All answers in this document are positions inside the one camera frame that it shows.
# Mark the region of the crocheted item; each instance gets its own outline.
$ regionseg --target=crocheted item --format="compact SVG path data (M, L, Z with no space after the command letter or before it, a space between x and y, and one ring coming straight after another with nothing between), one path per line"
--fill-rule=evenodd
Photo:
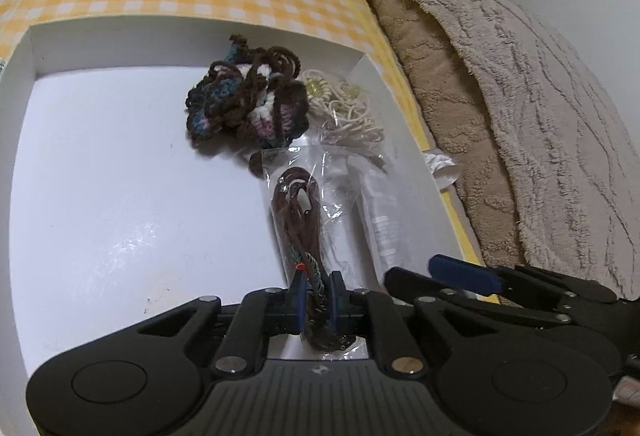
M369 105L358 98L361 88L320 70L303 71L302 80L311 113L328 119L332 136L348 136L365 142L384 139L383 130L376 125Z
M298 57L281 46L249 48L231 36L224 60L215 61L187 95L187 130L194 143L222 131L257 140L261 149L286 147L309 127L305 86L296 81Z

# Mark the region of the white cable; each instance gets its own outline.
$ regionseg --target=white cable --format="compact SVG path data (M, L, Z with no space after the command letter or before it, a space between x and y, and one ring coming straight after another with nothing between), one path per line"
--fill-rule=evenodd
M300 74L306 85L316 81L321 95L309 95L309 111L314 115L328 117L332 121L332 133L358 134L367 142L384 139L382 129L376 126L373 113L367 102L350 96L351 84L345 80L332 81L332 77L320 70L305 70Z

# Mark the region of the beige blanket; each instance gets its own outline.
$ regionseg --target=beige blanket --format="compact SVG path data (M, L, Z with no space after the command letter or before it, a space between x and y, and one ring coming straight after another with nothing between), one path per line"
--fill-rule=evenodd
M511 263L524 256L536 267L596 279L619 295L638 298L640 159L607 92L571 45L506 0L404 0L396 8L389 0L369 1L412 84L444 75L431 82L433 97L438 86L449 91L455 76L454 83L467 86L459 93L463 108L469 107L472 86L479 89L483 102L473 103L471 122L449 106L448 116L438 121L453 124L433 133L443 149L455 145L447 136L472 139L476 152L463 156L460 194L474 228L484 229L478 233L484 259L496 262L490 254L494 243ZM429 57L430 38L424 23L406 26L415 17L408 10L435 19L474 81L460 70L424 71L427 65L419 59ZM430 100L422 97L424 111ZM479 113L485 121L478 120ZM433 112L425 115L431 126ZM471 159L475 165L469 165ZM502 185L502 195L488 193L487 182L499 181L504 168L511 189ZM478 172L484 178L474 187ZM475 192L497 203L469 207ZM487 210L502 212L493 229L474 217Z

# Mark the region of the silver rivet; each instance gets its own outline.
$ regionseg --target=silver rivet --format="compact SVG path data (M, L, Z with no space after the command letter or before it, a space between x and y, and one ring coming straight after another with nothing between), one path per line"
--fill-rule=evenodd
M216 360L216 369L222 372L240 372L246 367L246 360L242 356L223 356Z
M414 372L422 371L424 364L419 358L414 356L400 356L391 363L394 371L404 374L414 374Z

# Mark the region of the bagged cord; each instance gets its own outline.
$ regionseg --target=bagged cord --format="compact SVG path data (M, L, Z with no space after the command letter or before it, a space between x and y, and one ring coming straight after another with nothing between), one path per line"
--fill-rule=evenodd
M286 265L304 270L311 288L306 299L305 336L324 352L345 350L354 336L340 336L329 324L328 276L320 253L320 194L318 183L301 167L290 167L278 179L271 201Z

